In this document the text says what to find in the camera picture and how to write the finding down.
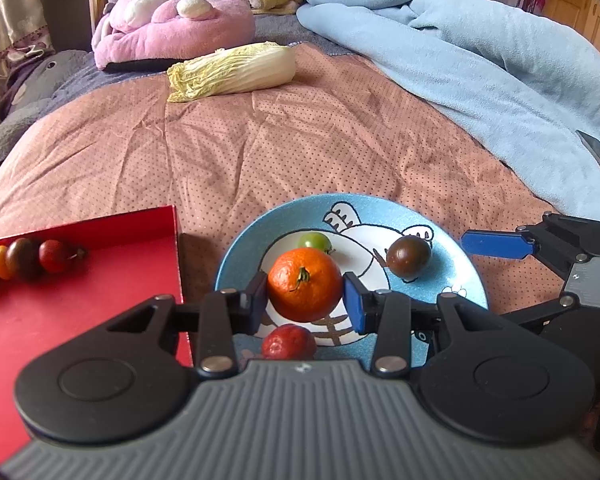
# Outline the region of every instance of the mandarin orange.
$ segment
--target mandarin orange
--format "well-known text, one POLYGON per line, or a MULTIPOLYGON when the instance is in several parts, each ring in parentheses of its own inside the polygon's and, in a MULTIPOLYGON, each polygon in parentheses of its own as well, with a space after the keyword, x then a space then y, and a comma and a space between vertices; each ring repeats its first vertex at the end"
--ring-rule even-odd
POLYGON ((342 297, 342 275, 333 259, 314 248, 281 254, 267 280, 269 299, 280 316, 309 323, 328 316, 342 297))

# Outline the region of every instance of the polka dot fabric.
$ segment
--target polka dot fabric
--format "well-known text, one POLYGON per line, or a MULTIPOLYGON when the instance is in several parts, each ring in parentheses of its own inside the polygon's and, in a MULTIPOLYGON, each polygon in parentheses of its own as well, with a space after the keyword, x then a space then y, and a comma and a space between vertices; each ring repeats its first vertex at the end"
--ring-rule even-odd
MULTIPOLYGON (((174 204, 185 294, 210 290, 266 210, 353 192, 411 207, 454 238, 512 230, 549 206, 461 128, 358 56, 294 47, 291 84, 167 104, 165 75, 107 86, 34 124, 0 168, 0 237, 174 204)), ((491 307, 555 297, 535 260, 474 258, 491 307)))

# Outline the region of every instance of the blue plate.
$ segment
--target blue plate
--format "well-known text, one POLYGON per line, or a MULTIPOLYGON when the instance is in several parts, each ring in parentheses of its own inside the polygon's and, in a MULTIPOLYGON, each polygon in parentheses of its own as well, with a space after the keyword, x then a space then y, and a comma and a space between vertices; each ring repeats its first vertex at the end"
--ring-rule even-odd
MULTIPOLYGON (((299 198, 265 213, 229 248, 218 271, 216 288, 244 288, 259 269, 268 272, 280 254, 296 248, 306 231, 324 232, 335 249, 331 256, 340 270, 355 272, 369 290, 390 288, 429 303, 434 303, 440 292, 452 290, 487 308, 474 266, 440 227, 400 204, 356 194, 299 198), (432 248, 426 269, 410 283, 392 275, 380 263, 389 246, 405 234, 424 238, 432 248)), ((261 338, 288 322, 269 303, 256 336, 234 336, 240 363, 258 357, 261 338)), ((368 369, 376 336, 354 332, 342 302, 324 319, 296 324, 314 333, 317 359, 355 358, 368 369)), ((427 345, 414 336, 412 339, 412 364, 418 366, 425 361, 427 345)))

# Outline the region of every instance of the dark brown tomato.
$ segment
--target dark brown tomato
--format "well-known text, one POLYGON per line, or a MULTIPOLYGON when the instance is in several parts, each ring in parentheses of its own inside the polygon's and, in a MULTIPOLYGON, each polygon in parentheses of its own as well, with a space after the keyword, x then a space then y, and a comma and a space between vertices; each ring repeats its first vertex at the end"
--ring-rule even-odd
POLYGON ((38 244, 30 238, 18 238, 12 242, 5 262, 13 276, 26 282, 35 280, 43 272, 38 261, 38 244))
POLYGON ((386 252, 389 270, 403 280, 414 280, 431 259, 431 247, 418 236, 398 238, 386 252))

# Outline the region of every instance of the cherry tomato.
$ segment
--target cherry tomato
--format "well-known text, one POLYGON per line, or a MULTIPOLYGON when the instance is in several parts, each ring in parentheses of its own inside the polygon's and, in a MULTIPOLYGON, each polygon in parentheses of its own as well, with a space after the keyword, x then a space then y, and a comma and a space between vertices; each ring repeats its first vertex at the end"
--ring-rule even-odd
POLYGON ((333 252, 333 246, 331 245, 329 237, 317 231, 311 231, 303 234, 298 242, 298 247, 311 247, 312 249, 318 249, 319 251, 323 251, 327 254, 333 252))
POLYGON ((0 245, 0 278, 10 280, 12 277, 13 273, 7 267, 7 246, 0 245))
POLYGON ((75 251, 58 240, 47 240, 38 250, 40 265, 51 273, 65 272, 71 266, 74 256, 75 251))
POLYGON ((342 298, 342 287, 342 275, 333 258, 311 247, 280 254, 267 276, 273 308, 296 323, 328 316, 342 298))
POLYGON ((38 262, 38 244, 30 238, 18 238, 7 249, 7 268, 18 279, 30 282, 42 274, 38 262))
POLYGON ((405 235, 391 244, 386 264, 398 278, 414 280, 431 259, 429 243, 419 236, 405 235))
POLYGON ((314 358, 316 349, 314 335, 291 323, 279 326, 262 341, 265 359, 307 361, 314 358))

